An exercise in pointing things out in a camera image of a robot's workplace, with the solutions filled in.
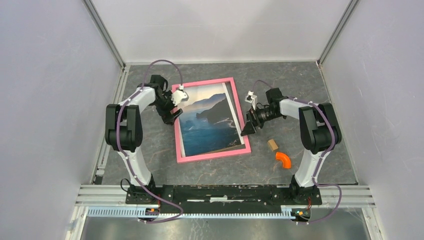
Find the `seascape photo print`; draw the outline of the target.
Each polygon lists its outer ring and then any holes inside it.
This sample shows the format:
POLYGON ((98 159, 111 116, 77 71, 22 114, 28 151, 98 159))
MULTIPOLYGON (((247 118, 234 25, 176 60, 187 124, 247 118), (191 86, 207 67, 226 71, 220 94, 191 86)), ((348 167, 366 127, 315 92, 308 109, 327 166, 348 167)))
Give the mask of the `seascape photo print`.
POLYGON ((188 101, 178 117, 183 157, 240 150, 246 147, 229 82, 186 87, 188 101))

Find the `pink wooden photo frame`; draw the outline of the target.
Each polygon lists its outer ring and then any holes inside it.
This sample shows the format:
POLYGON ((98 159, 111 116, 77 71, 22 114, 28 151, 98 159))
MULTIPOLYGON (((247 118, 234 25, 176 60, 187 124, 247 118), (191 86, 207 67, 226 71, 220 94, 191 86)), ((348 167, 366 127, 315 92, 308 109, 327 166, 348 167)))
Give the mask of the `pink wooden photo frame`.
MULTIPOLYGON (((196 82, 188 82, 184 83, 184 88, 187 87, 194 87, 194 86, 202 86, 202 85, 210 85, 210 84, 216 84, 216 83, 230 83, 233 99, 234 99, 234 105, 237 109, 237 115, 239 117, 239 123, 240 123, 240 129, 242 131, 242 128, 245 126, 245 121, 243 118, 239 96, 237 93, 235 81, 232 77, 227 78, 221 78, 221 79, 212 79, 212 80, 203 80, 203 81, 196 81, 196 82)), ((175 91, 177 89, 179 84, 174 84, 172 86, 172 91, 175 91)), ((181 154, 181 140, 180 140, 180 124, 179 120, 175 121, 174 124, 174 135, 175 135, 175 150, 176 150, 176 161, 179 164, 184 163, 192 163, 197 161, 204 161, 204 160, 211 160, 211 159, 217 159, 217 158, 226 158, 226 157, 232 157, 236 155, 242 155, 242 154, 249 154, 251 153, 251 147, 249 140, 246 136, 242 136, 245 140, 245 148, 243 149, 236 149, 236 150, 229 150, 229 151, 223 151, 218 153, 208 153, 208 154, 201 154, 198 156, 191 156, 191 157, 183 157, 181 154)))

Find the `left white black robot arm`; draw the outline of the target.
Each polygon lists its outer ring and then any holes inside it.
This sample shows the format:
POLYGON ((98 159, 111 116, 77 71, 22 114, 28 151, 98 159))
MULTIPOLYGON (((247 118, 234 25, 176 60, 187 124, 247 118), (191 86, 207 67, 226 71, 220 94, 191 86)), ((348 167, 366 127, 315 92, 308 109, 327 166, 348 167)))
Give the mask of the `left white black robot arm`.
POLYGON ((183 113, 178 105, 188 100, 183 85, 172 91, 168 81, 161 75, 152 75, 149 83, 139 84, 134 93, 105 110, 105 142, 118 152, 130 175, 130 189, 138 190, 138 197, 145 204, 157 198, 156 185, 148 170, 141 150, 144 132, 141 114, 148 106, 154 106, 166 125, 174 125, 183 113))

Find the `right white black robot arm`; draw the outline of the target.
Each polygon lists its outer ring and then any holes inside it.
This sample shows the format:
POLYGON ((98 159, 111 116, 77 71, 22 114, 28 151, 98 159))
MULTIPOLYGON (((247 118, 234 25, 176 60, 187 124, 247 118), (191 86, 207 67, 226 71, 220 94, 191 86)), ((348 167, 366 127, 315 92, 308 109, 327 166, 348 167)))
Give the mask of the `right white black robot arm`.
POLYGON ((317 189, 317 178, 322 164, 342 140, 340 126, 331 103, 314 103, 297 97, 284 96, 279 88, 265 93, 267 104, 261 107, 257 96, 249 91, 245 101, 251 104, 246 112, 246 124, 241 136, 252 135, 265 122, 291 117, 299 121, 300 139, 304 147, 302 160, 289 185, 289 199, 302 204, 317 189))

